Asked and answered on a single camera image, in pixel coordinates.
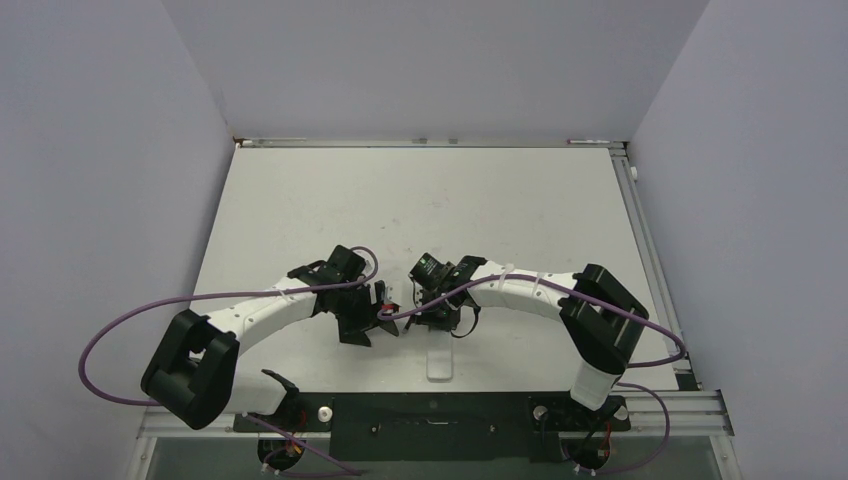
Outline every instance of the small white object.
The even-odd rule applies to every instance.
[[[630,413],[627,411],[627,407],[625,407],[624,405],[619,407],[618,410],[616,410],[613,414],[613,417],[615,417],[616,420],[621,420],[622,422],[627,420],[628,416],[630,416]]]
[[[318,409],[318,420],[327,423],[333,418],[333,409],[327,406]]]
[[[450,332],[427,332],[427,380],[448,382],[453,378],[453,339]]]

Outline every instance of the white table surface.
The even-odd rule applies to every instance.
[[[597,263],[656,317],[605,149],[238,149],[196,292],[267,288],[337,244],[372,248],[379,278],[405,298],[407,273],[424,252],[545,272]],[[335,319],[322,314],[268,337],[238,368],[271,368],[314,392],[532,391],[569,389],[579,362],[562,323],[503,309],[483,310],[477,330],[454,341],[448,383],[426,378],[425,327],[368,335],[372,348],[340,344]],[[667,355],[660,335],[646,330],[632,360]],[[630,369],[624,381],[677,390],[670,365]]]

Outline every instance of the gray wall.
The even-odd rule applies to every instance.
[[[707,0],[164,0],[247,137],[630,139]]]
[[[191,290],[232,142],[157,0],[4,2],[0,65],[0,478],[121,478],[142,411],[76,361]],[[169,314],[107,336],[95,381],[140,398]]]
[[[848,4],[713,0],[633,139],[746,478],[844,478]]]

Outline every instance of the cable tie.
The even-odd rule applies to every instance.
[[[536,281],[533,282],[533,291],[530,292],[530,295],[536,295],[536,289],[539,288],[539,280],[545,276],[545,272],[536,272]]]
[[[515,265],[507,263],[504,265],[504,272],[501,274],[501,279],[498,280],[498,292],[503,292],[503,284],[506,282],[506,276],[515,270]]]

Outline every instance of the black bracket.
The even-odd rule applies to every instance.
[[[606,268],[589,264],[574,274],[575,291],[648,318],[648,311]],[[593,367],[621,375],[642,335],[642,325],[609,310],[600,309],[574,296],[559,301],[560,318],[574,340],[580,356]]]
[[[141,378],[141,389],[198,430],[227,406],[233,389],[239,342],[191,310],[168,326]],[[195,360],[189,352],[201,353]]]

